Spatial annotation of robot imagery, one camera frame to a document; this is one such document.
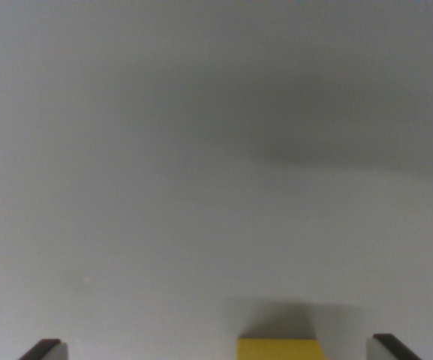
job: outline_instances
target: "yellow object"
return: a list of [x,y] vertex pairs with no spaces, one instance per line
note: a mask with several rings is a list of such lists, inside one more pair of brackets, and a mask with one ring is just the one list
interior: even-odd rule
[[236,360],[326,360],[316,340],[239,339]]

